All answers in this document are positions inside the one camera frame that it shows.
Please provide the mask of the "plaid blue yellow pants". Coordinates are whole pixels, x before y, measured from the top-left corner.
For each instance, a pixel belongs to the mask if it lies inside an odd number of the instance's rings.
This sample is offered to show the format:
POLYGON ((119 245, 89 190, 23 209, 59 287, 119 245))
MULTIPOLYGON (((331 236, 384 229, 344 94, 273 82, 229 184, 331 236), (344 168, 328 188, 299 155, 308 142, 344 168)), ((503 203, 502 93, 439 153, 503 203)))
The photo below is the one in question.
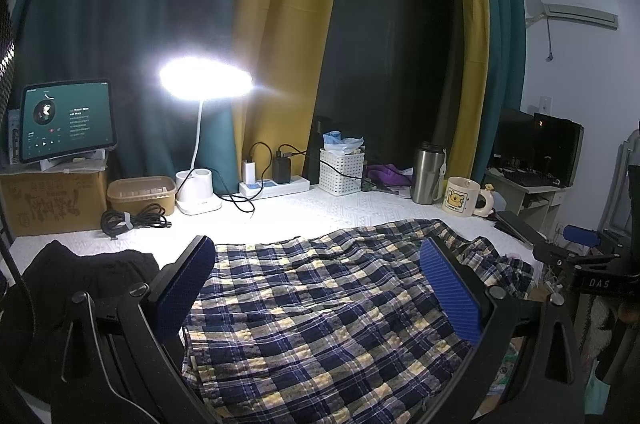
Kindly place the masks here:
POLYGON ((533 286, 529 263, 438 219, 220 244, 183 324, 184 380, 219 423, 408 422, 470 349, 420 268, 430 237, 487 285, 533 286))

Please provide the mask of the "black folded garment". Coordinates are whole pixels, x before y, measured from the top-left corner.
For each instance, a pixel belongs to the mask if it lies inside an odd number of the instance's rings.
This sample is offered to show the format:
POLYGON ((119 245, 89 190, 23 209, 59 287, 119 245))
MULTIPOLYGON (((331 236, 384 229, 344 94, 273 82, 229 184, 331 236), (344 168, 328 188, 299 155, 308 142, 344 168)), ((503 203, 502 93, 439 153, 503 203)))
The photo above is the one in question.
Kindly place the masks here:
POLYGON ((78 256, 57 240, 47 244, 22 274, 16 309, 30 335, 50 332, 65 319, 72 295, 118 297, 137 283, 149 284, 160 272, 155 258, 133 249, 78 256))

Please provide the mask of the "white textured table cloth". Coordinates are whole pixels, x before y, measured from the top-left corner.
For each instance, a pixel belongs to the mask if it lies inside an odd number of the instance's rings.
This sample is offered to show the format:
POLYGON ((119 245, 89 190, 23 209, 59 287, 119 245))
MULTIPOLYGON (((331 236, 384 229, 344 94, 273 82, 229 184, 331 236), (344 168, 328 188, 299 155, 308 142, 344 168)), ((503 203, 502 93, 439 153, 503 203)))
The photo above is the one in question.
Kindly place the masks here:
POLYGON ((242 214, 229 203, 205 215, 186 216, 176 211, 170 216, 171 227, 168 229, 134 229, 116 240, 100 231, 21 236, 11 245, 10 252, 20 270, 25 270, 40 249, 53 240, 78 256, 135 249, 153 255, 163 267, 174 261, 197 235, 207 235, 217 244, 272 243, 294 237, 312 239, 337 229, 370 227, 409 218, 440 219, 469 241, 485 236, 499 254, 518 256, 532 265, 535 279, 542 274, 541 263, 527 246, 483 218, 450 216, 437 205, 418 205, 388 193, 333 196, 317 188, 260 199, 251 214, 242 214))

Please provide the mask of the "black computer monitor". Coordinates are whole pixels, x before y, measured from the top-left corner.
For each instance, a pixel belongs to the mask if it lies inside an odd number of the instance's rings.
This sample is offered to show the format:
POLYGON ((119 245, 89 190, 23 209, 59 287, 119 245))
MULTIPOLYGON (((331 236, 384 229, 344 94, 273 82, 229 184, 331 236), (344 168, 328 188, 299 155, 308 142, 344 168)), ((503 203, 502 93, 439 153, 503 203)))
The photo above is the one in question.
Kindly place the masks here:
POLYGON ((584 127, 569 119, 504 109, 488 168, 524 187, 570 187, 575 180, 584 127))

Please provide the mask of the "tan plastic food container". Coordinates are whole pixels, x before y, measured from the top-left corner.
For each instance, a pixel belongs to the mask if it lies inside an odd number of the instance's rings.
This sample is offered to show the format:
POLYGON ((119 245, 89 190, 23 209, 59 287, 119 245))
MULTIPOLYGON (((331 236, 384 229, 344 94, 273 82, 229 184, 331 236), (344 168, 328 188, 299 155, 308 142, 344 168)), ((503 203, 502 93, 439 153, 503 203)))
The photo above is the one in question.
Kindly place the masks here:
POLYGON ((106 189, 107 202, 114 210, 132 215, 151 204, 158 204, 170 216, 175 210, 177 187, 171 177, 150 176, 118 179, 106 189))

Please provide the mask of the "yellow curtain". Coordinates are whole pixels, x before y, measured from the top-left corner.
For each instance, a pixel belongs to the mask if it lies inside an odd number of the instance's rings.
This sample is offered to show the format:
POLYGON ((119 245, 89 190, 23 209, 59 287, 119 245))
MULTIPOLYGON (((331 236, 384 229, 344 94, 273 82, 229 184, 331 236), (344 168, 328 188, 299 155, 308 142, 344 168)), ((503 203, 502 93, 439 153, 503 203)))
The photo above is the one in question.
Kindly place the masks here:
POLYGON ((461 0, 462 81, 456 128, 448 151, 447 175, 469 178, 482 121, 489 62, 489 0, 461 0))
POLYGON ((334 0, 234 0, 232 50, 254 89, 233 105, 236 158, 270 176, 282 143, 306 147, 334 0))

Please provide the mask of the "stainless steel tumbler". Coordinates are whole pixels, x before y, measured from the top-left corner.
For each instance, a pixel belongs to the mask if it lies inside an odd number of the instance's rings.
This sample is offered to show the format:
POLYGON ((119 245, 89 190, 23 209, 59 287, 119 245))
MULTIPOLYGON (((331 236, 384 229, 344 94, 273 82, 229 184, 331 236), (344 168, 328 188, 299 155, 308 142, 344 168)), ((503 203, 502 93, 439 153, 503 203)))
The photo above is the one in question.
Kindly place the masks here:
POLYGON ((444 194, 447 152, 439 145, 423 142, 413 162, 411 199, 420 205, 432 205, 444 194))

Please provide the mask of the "white power strip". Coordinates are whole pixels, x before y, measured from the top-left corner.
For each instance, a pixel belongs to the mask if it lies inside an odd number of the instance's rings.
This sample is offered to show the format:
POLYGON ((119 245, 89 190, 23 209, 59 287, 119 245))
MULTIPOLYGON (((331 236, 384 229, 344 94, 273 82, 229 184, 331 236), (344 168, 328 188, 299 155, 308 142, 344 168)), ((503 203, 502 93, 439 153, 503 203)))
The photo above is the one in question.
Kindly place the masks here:
POLYGON ((310 182, 300 176, 292 176, 288 183, 277 183, 271 179, 258 180, 251 184, 239 183, 239 193, 246 199, 270 199, 270 197, 285 196, 307 192, 310 182))

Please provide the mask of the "white charger plug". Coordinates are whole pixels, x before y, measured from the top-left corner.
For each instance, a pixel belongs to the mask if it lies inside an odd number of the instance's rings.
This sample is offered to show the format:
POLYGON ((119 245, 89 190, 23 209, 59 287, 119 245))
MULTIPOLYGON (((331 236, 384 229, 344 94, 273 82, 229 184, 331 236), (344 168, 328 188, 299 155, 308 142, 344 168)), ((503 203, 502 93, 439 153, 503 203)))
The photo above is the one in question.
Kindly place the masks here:
POLYGON ((256 182, 256 163, 253 159, 245 159, 242 162, 242 181, 246 185, 251 185, 256 182))

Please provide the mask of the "purple cloth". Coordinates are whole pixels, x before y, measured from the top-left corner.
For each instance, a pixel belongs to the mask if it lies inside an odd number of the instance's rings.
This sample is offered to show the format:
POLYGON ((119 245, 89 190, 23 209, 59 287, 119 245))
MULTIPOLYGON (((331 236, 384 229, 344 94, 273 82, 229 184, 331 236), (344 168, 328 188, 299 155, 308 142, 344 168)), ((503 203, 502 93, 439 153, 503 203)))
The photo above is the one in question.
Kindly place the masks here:
POLYGON ((386 185, 386 187, 408 187, 412 181, 409 175, 397 169, 393 164, 367 165, 366 176, 376 183, 386 185))

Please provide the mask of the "black charger adapter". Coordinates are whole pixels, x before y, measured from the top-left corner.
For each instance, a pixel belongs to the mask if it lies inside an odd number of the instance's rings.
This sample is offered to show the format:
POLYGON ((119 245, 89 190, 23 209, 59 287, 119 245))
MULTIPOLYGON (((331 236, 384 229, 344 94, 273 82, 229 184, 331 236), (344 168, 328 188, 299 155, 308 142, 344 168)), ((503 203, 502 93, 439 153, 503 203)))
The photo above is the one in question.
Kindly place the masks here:
POLYGON ((277 184, 287 184, 291 182, 292 171, 291 156, 277 150, 276 156, 272 160, 271 179, 277 184))

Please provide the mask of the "white perforated plastic basket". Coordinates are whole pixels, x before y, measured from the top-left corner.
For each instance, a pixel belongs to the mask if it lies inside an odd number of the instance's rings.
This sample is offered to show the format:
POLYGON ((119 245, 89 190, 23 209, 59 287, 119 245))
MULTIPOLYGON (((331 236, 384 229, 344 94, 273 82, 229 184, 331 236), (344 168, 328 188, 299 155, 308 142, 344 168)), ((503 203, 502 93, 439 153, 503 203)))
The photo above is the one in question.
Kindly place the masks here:
POLYGON ((320 150, 319 188, 334 196, 359 192, 362 188, 364 153, 338 155, 320 150))

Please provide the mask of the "white desk lamp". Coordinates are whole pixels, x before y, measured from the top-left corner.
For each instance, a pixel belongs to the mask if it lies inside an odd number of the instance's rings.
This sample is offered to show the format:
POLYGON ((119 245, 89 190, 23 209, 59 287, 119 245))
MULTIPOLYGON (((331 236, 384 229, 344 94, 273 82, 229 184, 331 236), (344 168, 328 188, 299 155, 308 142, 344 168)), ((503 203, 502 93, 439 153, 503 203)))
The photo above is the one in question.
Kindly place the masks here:
POLYGON ((211 213, 238 183, 231 103, 252 91, 252 76, 220 58, 183 54, 160 66, 158 77, 177 101, 198 106, 190 164, 175 174, 178 210, 187 216, 211 213))

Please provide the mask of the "left teal curtain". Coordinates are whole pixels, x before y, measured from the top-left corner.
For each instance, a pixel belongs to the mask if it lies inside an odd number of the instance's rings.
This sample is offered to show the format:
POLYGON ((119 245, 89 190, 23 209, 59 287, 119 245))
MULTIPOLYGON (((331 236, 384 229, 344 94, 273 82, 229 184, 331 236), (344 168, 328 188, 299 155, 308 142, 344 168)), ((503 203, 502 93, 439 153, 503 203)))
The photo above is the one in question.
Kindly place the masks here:
POLYGON ((105 79, 112 87, 123 177, 189 166, 198 106, 160 84, 170 58, 231 56, 234 0, 17 0, 15 93, 46 81, 105 79))

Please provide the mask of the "white wall air conditioner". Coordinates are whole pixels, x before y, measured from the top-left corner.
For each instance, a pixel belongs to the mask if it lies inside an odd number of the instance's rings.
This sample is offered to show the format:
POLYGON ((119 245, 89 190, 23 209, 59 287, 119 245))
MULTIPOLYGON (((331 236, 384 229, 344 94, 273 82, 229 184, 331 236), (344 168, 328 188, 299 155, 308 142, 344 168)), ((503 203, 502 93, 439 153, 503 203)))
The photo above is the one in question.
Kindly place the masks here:
POLYGON ((525 20, 527 27, 540 20, 566 20, 567 22, 597 26, 611 30, 618 29, 618 16, 611 12, 573 6, 572 4, 548 3, 544 0, 525 0, 529 17, 525 20))

